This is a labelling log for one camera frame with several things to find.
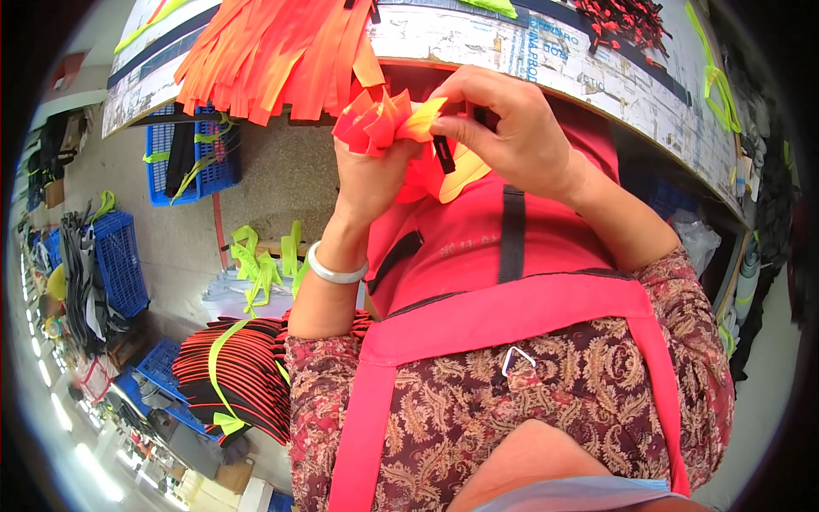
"woman's left hand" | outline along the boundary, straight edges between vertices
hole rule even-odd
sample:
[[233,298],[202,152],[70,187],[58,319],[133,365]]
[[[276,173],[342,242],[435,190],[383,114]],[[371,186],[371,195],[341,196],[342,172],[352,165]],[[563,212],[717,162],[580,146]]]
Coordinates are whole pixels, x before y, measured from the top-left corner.
[[409,160],[421,145],[409,139],[397,140],[384,156],[352,153],[337,138],[335,146],[341,182],[336,215],[348,223],[369,227],[395,201]]

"stack of black and orange fabric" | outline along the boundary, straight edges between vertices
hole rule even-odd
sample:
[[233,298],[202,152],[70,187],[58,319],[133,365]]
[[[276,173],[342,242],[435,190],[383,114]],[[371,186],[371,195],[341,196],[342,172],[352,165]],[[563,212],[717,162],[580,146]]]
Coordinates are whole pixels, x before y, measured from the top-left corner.
[[[223,446],[251,426],[281,444],[290,440],[290,383],[284,362],[287,334],[283,324],[285,321],[279,319],[219,318],[182,344],[171,367],[179,380],[178,390],[188,399],[193,415],[206,425],[207,433],[227,435],[222,438]],[[214,386],[209,371],[211,348],[236,327],[212,358]]]

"factory floor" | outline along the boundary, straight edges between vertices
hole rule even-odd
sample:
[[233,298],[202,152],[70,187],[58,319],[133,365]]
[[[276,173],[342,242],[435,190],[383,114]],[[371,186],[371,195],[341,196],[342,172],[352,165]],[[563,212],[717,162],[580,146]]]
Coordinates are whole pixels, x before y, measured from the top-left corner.
[[[338,186],[330,128],[289,127],[286,119],[271,119],[266,127],[243,123],[240,130],[242,181],[219,193],[225,243],[245,224],[260,239],[279,239],[296,219],[304,240],[321,238]],[[123,129],[105,140],[95,129],[66,167],[65,201],[50,210],[41,205],[30,219],[37,227],[57,224],[66,211],[84,211],[89,199],[95,211],[102,191],[111,190],[116,208],[133,215],[150,317],[163,335],[181,342],[210,319],[199,296],[222,270],[214,200],[151,206],[144,153],[145,128]],[[257,429],[247,435],[254,446],[253,475],[290,491],[284,447]]]
[[[242,181],[219,194],[224,241],[231,243],[230,233],[244,224],[262,239],[278,239],[289,234],[296,219],[304,240],[319,239],[338,186],[330,128],[290,127],[274,118],[266,127],[242,123],[240,130]],[[31,219],[38,227],[56,224],[64,211],[84,210],[89,199],[96,210],[100,194],[110,189],[117,209],[133,215],[152,318],[166,337],[181,342],[208,321],[199,296],[222,269],[214,201],[206,197],[187,205],[151,206],[144,152],[144,128],[123,129],[105,140],[95,130],[66,167],[65,202],[51,210],[40,206]],[[799,346],[787,293],[783,271],[764,302],[764,326],[745,368],[749,379],[737,385],[729,449],[714,479],[693,496],[718,510],[740,497],[776,441]],[[254,445],[254,476],[291,491],[285,448],[257,429],[247,435]]]

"plastic bag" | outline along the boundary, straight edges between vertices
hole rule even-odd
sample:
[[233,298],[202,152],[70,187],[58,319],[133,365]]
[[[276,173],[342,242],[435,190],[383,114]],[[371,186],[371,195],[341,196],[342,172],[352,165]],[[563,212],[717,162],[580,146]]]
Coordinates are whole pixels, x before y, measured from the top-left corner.
[[677,209],[671,222],[699,278],[717,251],[722,237],[690,211]]

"yellow hard hat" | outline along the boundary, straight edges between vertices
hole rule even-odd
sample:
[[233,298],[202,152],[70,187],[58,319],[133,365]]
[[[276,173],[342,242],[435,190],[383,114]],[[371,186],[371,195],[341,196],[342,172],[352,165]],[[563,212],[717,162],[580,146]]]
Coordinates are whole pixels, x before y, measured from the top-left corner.
[[57,265],[52,274],[48,276],[46,292],[53,295],[58,301],[66,299],[66,271],[62,263]]

